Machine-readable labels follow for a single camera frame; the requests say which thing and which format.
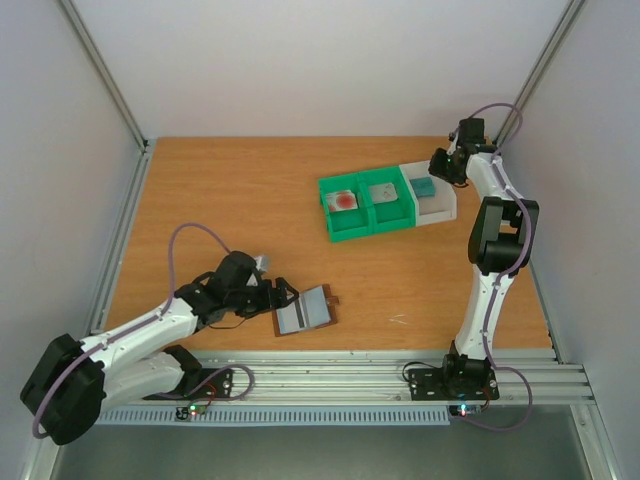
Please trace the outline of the white card with stripe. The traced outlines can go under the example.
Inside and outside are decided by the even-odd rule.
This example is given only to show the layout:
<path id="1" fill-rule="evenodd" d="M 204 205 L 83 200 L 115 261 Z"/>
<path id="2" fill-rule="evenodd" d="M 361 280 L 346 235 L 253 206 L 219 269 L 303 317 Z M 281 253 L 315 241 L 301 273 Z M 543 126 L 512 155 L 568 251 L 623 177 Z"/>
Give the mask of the white card with stripe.
<path id="1" fill-rule="evenodd" d="M 276 311 L 277 332 L 280 335 L 298 333 L 306 329 L 304 309 L 299 300 Z"/>

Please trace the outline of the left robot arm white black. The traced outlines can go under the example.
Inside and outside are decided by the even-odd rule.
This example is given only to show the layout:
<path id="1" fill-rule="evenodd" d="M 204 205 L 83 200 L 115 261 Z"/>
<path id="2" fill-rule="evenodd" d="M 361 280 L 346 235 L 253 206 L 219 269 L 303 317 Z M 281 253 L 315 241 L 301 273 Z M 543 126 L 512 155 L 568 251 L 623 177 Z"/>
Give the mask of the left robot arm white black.
<path id="1" fill-rule="evenodd" d="M 65 445 L 114 407 L 204 394 L 215 374 L 178 342 L 227 314 L 247 320 L 298 299 L 284 278 L 266 279 L 264 270 L 261 257 L 233 251 L 216 270 L 171 288 L 165 302 L 126 324 L 81 340 L 52 340 L 20 393 L 34 416 L 33 436 Z"/>

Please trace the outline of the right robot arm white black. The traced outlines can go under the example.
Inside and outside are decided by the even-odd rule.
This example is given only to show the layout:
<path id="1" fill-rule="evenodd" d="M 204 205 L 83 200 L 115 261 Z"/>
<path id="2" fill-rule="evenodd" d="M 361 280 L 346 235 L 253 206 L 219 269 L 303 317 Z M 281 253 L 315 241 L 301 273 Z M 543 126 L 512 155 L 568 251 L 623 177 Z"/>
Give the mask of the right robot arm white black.
<path id="1" fill-rule="evenodd" d="M 481 118 L 459 122 L 449 148 L 434 152 L 429 173 L 456 187 L 474 186 L 481 200 L 468 242 L 471 295 L 462 327 L 440 368 L 440 388 L 448 399 L 491 394 L 497 322 L 515 276 L 529 261 L 539 205 L 513 186 L 498 148 L 485 139 Z"/>

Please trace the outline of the brown leather card holder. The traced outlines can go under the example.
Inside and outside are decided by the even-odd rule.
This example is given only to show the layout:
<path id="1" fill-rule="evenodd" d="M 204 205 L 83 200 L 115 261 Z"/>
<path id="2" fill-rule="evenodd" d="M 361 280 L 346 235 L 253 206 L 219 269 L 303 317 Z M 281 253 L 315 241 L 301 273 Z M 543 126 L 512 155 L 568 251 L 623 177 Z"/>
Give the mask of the brown leather card holder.
<path id="1" fill-rule="evenodd" d="M 298 300 L 304 309 L 307 323 L 306 329 L 298 333 L 325 328 L 338 322 L 336 307 L 340 304 L 340 301 L 339 298 L 332 293 L 328 284 L 316 286 L 302 292 Z M 298 334 L 280 335 L 277 332 L 276 311 L 272 314 L 272 317 L 276 337 Z"/>

